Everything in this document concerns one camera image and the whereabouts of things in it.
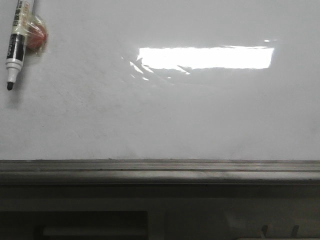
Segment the red magnet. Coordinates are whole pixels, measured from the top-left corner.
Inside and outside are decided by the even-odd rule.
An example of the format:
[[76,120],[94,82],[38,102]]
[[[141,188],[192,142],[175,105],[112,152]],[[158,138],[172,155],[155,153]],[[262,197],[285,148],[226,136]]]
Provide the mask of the red magnet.
[[48,36],[45,21],[38,15],[31,15],[27,22],[26,54],[41,56],[46,49]]

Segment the black and white whiteboard marker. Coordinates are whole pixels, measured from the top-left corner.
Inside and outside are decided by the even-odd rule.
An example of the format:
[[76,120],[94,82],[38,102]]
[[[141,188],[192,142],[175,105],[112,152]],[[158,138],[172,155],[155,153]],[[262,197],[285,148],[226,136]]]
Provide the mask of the black and white whiteboard marker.
[[9,91],[13,89],[24,65],[27,38],[30,34],[29,22],[33,14],[34,3],[33,0],[19,0],[15,8],[5,62],[8,71],[6,88]]

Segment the white whiteboard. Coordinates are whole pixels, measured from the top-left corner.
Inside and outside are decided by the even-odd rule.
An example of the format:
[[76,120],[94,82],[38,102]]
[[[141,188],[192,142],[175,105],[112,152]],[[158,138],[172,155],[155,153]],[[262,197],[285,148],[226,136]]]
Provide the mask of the white whiteboard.
[[41,56],[7,90],[2,160],[320,158],[317,0],[39,0]]

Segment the grey aluminium marker tray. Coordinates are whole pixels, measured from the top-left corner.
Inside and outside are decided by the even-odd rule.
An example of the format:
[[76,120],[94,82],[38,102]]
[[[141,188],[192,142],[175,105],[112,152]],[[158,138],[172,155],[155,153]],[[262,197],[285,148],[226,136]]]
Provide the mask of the grey aluminium marker tray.
[[2,160],[2,185],[318,184],[318,160]]

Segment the silver metal peg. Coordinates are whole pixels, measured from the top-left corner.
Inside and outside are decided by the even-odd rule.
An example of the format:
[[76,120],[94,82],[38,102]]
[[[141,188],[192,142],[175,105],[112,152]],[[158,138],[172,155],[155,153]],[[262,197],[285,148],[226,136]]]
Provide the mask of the silver metal peg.
[[260,230],[260,238],[262,240],[267,239],[268,225],[263,225]]

